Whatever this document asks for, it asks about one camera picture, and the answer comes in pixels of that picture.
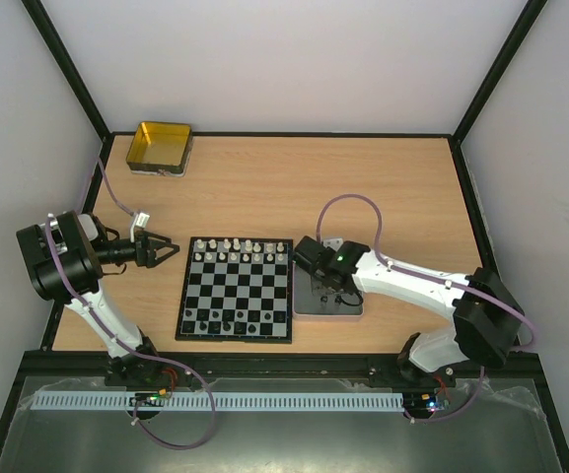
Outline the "pink tin with chess pieces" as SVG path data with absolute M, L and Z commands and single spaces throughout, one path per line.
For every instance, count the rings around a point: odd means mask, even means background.
M 363 314 L 363 303 L 356 296 L 338 294 L 325 288 L 294 264 L 293 306 L 300 319 L 356 320 Z

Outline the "black and silver chessboard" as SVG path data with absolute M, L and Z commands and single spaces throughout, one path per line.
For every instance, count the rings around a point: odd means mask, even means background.
M 194 236 L 176 340 L 290 344 L 293 241 Z

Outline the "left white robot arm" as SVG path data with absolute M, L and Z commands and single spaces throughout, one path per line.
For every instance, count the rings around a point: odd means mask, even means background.
M 129 237 L 105 226 L 93 214 L 74 211 L 16 233 L 37 294 L 78 313 L 107 349 L 107 379 L 125 386 L 174 385 L 178 374 L 160 360 L 149 337 L 128 320 L 108 295 L 106 265 L 129 262 L 152 269 L 179 253 L 166 236 L 134 228 Z

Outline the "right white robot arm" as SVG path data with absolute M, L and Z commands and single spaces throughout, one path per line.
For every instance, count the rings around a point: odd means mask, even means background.
M 442 329 L 412 334 L 398 354 L 399 376 L 412 386 L 467 361 L 503 368 L 523 323 L 514 297 L 486 268 L 470 275 L 435 271 L 396 261 L 362 243 L 347 240 L 333 249 L 308 236 L 296 245 L 293 260 L 328 289 L 388 296 L 448 321 Z

